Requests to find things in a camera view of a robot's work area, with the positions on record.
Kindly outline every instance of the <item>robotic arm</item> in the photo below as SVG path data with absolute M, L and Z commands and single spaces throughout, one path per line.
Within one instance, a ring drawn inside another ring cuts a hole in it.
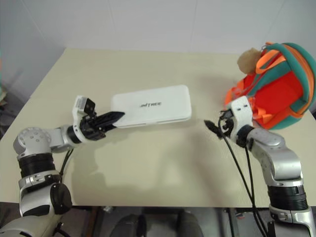
M 270 197 L 273 222 L 268 223 L 269 236 L 316 236 L 312 209 L 303 186 L 301 163 L 288 149 L 282 136 L 252 127 L 252 110 L 245 96 L 234 100 L 224 111 L 225 136 L 241 147 L 247 147 L 260 162 Z M 211 121 L 206 126 L 221 137 Z
M 18 154 L 22 178 L 20 188 L 20 214 L 2 229 L 0 237 L 52 236 L 62 215 L 72 206 L 71 195 L 61 183 L 55 169 L 52 153 L 61 153 L 80 143 L 96 141 L 114 129 L 123 112 L 109 112 L 97 116 L 95 103 L 78 96 L 73 107 L 73 125 L 46 130 L 38 127 L 24 129 L 16 137 L 13 147 Z

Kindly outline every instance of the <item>brown plush toy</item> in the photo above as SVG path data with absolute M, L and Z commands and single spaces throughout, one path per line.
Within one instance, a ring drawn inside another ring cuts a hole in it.
M 256 72 L 256 64 L 261 57 L 261 52 L 255 48 L 251 48 L 244 52 L 237 60 L 239 69 L 245 74 L 254 74 Z

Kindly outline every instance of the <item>white box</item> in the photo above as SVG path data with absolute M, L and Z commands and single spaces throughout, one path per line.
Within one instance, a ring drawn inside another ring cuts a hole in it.
M 118 128 L 185 121 L 192 114 L 189 89 L 185 85 L 114 95 L 111 111 L 125 112 L 113 124 Z

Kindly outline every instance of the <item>black cable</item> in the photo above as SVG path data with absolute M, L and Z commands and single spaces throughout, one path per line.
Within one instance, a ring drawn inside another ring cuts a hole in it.
M 241 170 L 241 168 L 240 168 L 240 165 L 239 165 L 239 163 L 238 163 L 238 161 L 237 161 L 237 159 L 236 159 L 235 153 L 234 153 L 234 151 L 233 151 L 231 145 L 229 144 L 229 142 L 228 142 L 228 140 L 227 140 L 227 138 L 226 138 L 226 136 L 225 136 L 225 134 L 224 134 L 224 132 L 223 132 L 223 130 L 222 130 L 221 121 L 222 121 L 223 118 L 224 118 L 224 116 L 221 116 L 221 117 L 219 118 L 219 120 L 218 120 L 218 128 L 219 128 L 218 130 L 219 130 L 221 136 L 223 137 L 223 139 L 224 139 L 224 141 L 225 141 L 225 143 L 226 143 L 228 149 L 230 150 L 230 152 L 231 152 L 231 154 L 232 154 L 232 157 L 233 157 L 233 159 L 234 159 L 235 165 L 236 165 L 236 167 L 237 167 L 237 169 L 238 169 L 238 172 L 239 172 L 239 174 L 240 174 L 240 176 L 241 176 L 242 182 L 243 182 L 243 184 L 244 184 L 244 186 L 245 186 L 245 188 L 246 188 L 246 191 L 247 191 L 247 193 L 248 193 L 248 196 L 249 196 L 249 198 L 250 198 L 250 201 L 251 201 L 252 205 L 254 206 L 253 199 L 252 199 L 252 195 L 251 195 L 251 193 L 250 193 L 250 191 L 249 191 L 249 187 L 248 187 L 248 185 L 247 185 L 247 183 L 246 183 L 246 180 L 245 180 L 245 177 L 244 177 L 244 175 L 243 175 L 243 172 L 242 172 L 242 170 Z M 262 228 L 261 228 L 261 226 L 258 225 L 259 222 L 256 222 L 256 224 L 257 224 L 258 229 L 260 230 L 262 236 L 263 236 L 263 237 L 266 237 L 267 235 L 265 234 L 265 231 L 263 231 Z
M 64 161 L 63 161 L 63 165 L 61 166 L 61 169 L 60 169 L 60 172 L 59 172 L 59 175 L 60 175 L 60 182 L 61 182 L 61 183 L 63 182 L 63 175 L 64 175 L 64 170 L 65 170 L 67 161 L 69 160 L 69 157 L 71 156 L 71 154 L 73 153 L 73 151 L 74 151 L 74 149 L 71 149 L 71 150 L 67 151 L 67 153 L 66 153 L 66 155 L 65 155 L 65 158 L 64 158 Z
M 70 237 L 70 235 L 69 235 L 67 232 L 65 232 L 65 231 L 63 231 L 63 230 L 61 230 L 61 229 L 56 229 L 55 231 L 56 231 L 57 233 L 61 234 L 61 235 L 64 236 L 64 237 Z
M 268 235 L 266 226 L 261 218 L 261 215 L 256 207 L 255 203 L 255 191 L 254 191 L 254 185 L 253 185 L 253 176 L 252 176 L 252 169 L 251 169 L 251 163 L 250 163 L 250 157 L 248 148 L 245 147 L 246 157 L 247 157 L 247 163 L 248 163 L 248 170 L 249 170 L 249 176 L 250 176 L 250 188 L 251 188 L 251 194 L 252 194 L 252 212 L 253 212 L 253 218 L 255 219 L 255 222 L 258 226 L 259 231 L 262 235 Z

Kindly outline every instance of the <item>table surface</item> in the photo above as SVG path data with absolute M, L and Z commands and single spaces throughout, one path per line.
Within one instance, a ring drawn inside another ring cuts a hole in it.
M 189 121 L 115 129 L 76 148 L 65 184 L 76 205 L 250 207 L 234 161 L 204 119 L 217 121 L 226 91 L 243 74 L 238 55 L 66 49 L 0 142 L 0 201 L 18 202 L 20 170 L 12 144 L 24 128 L 72 123 L 77 95 L 110 110 L 114 94 L 185 84 L 193 114 Z M 316 205 L 316 122 L 276 131 L 301 159 L 309 205 Z M 244 150 L 232 144 L 249 181 Z M 55 154 L 60 170 L 65 154 Z M 259 162 L 252 157 L 256 203 L 268 206 Z

